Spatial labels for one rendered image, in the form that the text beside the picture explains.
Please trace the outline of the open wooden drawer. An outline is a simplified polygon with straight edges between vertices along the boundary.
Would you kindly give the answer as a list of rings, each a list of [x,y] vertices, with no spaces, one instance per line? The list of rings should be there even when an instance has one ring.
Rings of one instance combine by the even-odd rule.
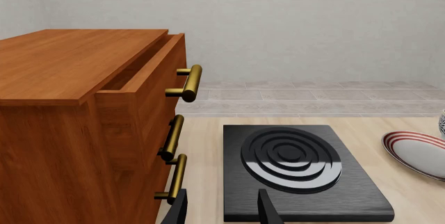
[[[148,170],[169,132],[178,99],[168,88],[186,78],[185,35],[165,35],[95,94],[112,169]]]

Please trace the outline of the black and white patterned bowl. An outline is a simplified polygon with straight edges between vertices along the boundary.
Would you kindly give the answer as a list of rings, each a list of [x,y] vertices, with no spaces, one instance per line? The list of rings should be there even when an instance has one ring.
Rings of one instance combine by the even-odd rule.
[[[439,116],[438,127],[442,140],[445,140],[445,109],[441,112],[441,115]]]

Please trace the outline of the wooden cabinet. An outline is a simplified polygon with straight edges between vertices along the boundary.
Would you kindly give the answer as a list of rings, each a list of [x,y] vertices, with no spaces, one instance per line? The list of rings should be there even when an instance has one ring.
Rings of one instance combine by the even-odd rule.
[[[95,94],[165,29],[45,29],[0,40],[0,224],[155,224],[170,166],[115,171]]]

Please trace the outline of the flat black stove plate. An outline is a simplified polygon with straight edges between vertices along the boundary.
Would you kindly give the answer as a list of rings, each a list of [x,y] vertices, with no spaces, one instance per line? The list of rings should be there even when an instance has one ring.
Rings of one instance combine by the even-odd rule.
[[[394,220],[389,201],[328,125],[225,125],[224,220],[257,222],[266,190],[286,222]]]

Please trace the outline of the white plate with red rings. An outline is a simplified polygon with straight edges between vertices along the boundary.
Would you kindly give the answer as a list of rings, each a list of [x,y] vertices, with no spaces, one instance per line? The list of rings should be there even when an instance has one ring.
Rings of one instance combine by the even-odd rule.
[[[391,131],[382,136],[381,142],[399,163],[445,182],[445,140],[417,131]]]

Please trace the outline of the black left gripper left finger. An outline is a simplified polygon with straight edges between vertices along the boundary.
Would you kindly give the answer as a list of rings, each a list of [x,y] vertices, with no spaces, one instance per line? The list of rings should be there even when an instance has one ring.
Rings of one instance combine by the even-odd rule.
[[[188,198],[187,190],[179,190],[170,210],[165,215],[162,224],[184,224],[187,215]]]

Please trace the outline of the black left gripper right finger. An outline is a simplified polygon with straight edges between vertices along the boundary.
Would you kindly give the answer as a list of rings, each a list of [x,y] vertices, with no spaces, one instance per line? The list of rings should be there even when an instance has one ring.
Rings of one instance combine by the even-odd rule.
[[[259,189],[257,207],[260,224],[284,224],[284,221],[282,221],[273,206],[266,189]]]

